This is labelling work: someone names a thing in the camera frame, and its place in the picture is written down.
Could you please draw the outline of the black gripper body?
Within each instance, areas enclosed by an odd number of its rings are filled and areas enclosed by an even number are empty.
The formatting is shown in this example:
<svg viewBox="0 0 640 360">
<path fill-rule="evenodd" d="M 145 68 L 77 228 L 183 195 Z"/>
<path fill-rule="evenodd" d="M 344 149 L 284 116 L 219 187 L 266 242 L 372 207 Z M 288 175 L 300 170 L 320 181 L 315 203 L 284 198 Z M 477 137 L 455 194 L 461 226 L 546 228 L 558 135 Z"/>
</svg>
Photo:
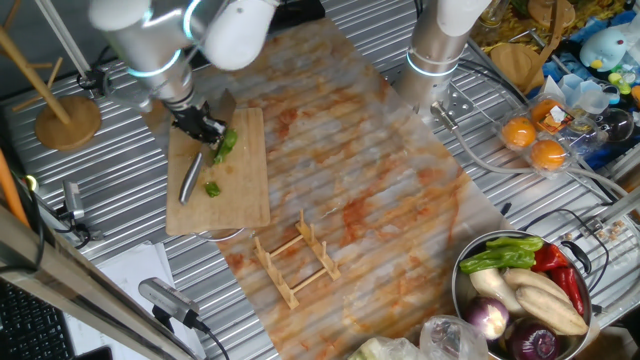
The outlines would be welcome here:
<svg viewBox="0 0 640 360">
<path fill-rule="evenodd" d="M 204 133 L 204 117 L 209 116 L 210 107 L 207 102 L 202 105 L 190 105 L 181 110 L 173 110 L 173 126 L 184 133 Z"/>
</svg>

